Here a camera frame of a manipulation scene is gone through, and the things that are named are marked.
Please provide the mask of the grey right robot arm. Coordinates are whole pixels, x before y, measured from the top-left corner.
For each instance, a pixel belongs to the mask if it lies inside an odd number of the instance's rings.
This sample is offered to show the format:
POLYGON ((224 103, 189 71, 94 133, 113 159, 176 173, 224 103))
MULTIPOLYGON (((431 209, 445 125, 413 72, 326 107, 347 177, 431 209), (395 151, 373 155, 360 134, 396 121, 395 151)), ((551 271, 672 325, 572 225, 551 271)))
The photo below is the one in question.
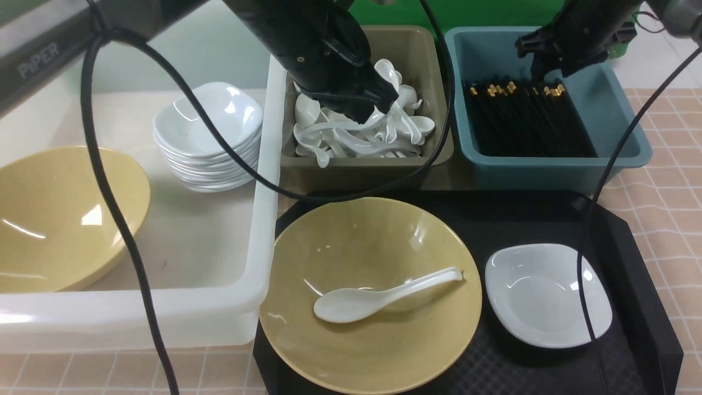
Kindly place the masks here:
MULTIPOLYGON (((603 63, 619 44, 636 36, 632 16, 642 1, 566 1, 554 19, 516 40, 517 56, 533 55, 531 77, 541 82, 554 70, 564 77, 603 63)), ((700 43, 700 1, 649 1, 651 11, 674 37, 700 43)))

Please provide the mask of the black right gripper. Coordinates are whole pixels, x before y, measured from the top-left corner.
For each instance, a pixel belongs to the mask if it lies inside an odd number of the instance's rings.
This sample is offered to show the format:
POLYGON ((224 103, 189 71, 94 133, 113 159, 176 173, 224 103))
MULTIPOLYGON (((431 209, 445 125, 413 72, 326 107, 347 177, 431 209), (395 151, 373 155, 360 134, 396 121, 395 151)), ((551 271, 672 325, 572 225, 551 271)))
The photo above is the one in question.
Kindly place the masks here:
POLYGON ((637 36, 632 15, 641 1, 566 1, 554 19, 516 40, 517 57, 532 54, 532 80, 559 70, 569 77, 603 63, 612 48, 637 36))

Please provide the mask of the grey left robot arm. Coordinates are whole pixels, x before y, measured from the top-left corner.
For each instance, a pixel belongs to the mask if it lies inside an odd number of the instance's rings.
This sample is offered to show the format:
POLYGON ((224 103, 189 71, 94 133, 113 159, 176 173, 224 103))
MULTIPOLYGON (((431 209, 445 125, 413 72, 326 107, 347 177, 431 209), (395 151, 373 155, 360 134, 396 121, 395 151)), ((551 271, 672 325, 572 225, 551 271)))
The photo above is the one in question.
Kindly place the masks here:
MULTIPOLYGON (((303 93, 358 123, 397 93, 374 69, 351 1, 226 1, 303 93)), ((3 1, 2 112, 59 75, 99 33, 151 40, 202 1, 3 1)))

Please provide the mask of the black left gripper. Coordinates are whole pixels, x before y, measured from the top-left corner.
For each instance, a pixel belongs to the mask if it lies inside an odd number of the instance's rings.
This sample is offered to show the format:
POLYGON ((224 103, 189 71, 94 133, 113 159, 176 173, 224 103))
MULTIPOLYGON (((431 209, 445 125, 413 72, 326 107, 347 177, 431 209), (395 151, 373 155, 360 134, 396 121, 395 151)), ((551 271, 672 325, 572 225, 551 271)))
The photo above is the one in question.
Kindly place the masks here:
POLYGON ((288 71, 301 92, 357 123, 397 100, 376 72, 347 1, 228 1, 228 8, 288 71))

